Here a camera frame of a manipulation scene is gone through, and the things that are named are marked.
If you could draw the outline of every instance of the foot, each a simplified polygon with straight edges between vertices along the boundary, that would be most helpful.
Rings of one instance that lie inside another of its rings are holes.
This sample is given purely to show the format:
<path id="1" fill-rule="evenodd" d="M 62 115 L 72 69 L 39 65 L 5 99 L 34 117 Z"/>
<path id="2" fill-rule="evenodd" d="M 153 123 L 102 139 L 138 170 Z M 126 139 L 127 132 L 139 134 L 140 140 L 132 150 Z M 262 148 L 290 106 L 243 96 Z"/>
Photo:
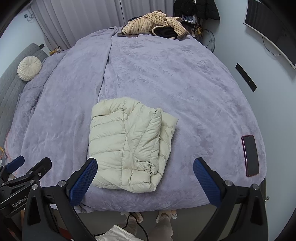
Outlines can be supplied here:
<path id="1" fill-rule="evenodd" d="M 171 219 L 171 218 L 176 219 L 178 215 L 177 215 L 176 210 L 161 210 L 158 212 L 156 222 L 158 223 L 160 217 L 163 217 L 163 216 L 167 216 L 167 217 L 169 217 L 169 219 Z"/>
<path id="2" fill-rule="evenodd" d="M 129 212 L 121 212 L 121 215 L 125 215 L 125 216 L 129 216 Z M 135 216 L 135 218 L 137 219 L 138 223 L 143 222 L 143 216 L 141 215 L 141 213 L 132 213 L 133 216 Z"/>

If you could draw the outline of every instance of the black coat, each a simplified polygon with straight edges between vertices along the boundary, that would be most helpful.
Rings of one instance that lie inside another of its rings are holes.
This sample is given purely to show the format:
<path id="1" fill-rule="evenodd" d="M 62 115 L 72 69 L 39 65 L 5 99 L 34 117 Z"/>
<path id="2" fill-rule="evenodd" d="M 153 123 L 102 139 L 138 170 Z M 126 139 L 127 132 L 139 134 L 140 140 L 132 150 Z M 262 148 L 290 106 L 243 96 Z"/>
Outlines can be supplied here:
<path id="1" fill-rule="evenodd" d="M 176 17 L 192 16 L 196 14 L 198 18 L 220 20 L 219 12 L 214 0 L 176 0 L 174 3 L 174 12 Z"/>

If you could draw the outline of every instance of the metal screw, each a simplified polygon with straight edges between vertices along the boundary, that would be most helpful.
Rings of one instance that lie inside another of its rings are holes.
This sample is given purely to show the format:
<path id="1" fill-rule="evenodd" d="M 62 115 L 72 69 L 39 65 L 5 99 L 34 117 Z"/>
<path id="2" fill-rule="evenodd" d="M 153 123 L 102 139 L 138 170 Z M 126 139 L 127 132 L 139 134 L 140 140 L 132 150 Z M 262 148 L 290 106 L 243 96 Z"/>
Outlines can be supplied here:
<path id="1" fill-rule="evenodd" d="M 63 180 L 63 181 L 59 181 L 59 186 L 60 186 L 60 187 L 65 186 L 65 184 L 66 184 L 66 181 L 64 181 L 64 180 Z"/>
<path id="2" fill-rule="evenodd" d="M 32 186 L 32 189 L 33 190 L 36 190 L 38 188 L 38 185 L 37 184 L 34 184 L 33 186 Z"/>
<path id="3" fill-rule="evenodd" d="M 230 181 L 230 180 L 226 180 L 225 181 L 225 184 L 226 184 L 226 186 L 232 186 L 232 184 L 233 184 L 233 182 L 232 181 Z"/>
<path id="4" fill-rule="evenodd" d="M 257 184 L 253 184 L 252 185 L 252 188 L 254 188 L 255 190 L 258 190 L 259 189 L 259 186 Z"/>

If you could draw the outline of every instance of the gray curtain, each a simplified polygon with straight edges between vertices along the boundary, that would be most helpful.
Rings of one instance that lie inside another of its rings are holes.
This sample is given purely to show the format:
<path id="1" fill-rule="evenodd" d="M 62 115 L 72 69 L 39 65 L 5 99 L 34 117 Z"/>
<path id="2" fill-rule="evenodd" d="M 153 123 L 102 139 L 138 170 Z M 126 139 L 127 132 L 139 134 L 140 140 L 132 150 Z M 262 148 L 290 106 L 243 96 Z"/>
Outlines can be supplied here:
<path id="1" fill-rule="evenodd" d="M 51 50 L 68 49 L 90 33 L 124 25 L 120 0 L 33 0 L 31 8 Z"/>
<path id="2" fill-rule="evenodd" d="M 156 10 L 163 11 L 167 16 L 173 16 L 175 0 L 120 0 L 124 23 L 128 19 L 143 16 Z"/>

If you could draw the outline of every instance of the quilted headboard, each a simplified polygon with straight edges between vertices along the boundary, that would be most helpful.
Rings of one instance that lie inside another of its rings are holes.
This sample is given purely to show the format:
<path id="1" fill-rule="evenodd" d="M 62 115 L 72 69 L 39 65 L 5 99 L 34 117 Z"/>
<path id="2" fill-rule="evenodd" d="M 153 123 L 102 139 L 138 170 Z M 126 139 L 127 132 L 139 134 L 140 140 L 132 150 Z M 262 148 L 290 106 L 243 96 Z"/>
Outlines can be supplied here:
<path id="1" fill-rule="evenodd" d="M 17 105 L 19 94 L 22 92 L 25 81 L 17 75 L 17 67 L 21 60 L 27 56 L 35 56 L 42 62 L 48 55 L 36 44 L 26 47 L 9 65 L 0 77 L 0 146 L 4 147 L 4 142 L 10 130 L 13 115 Z"/>

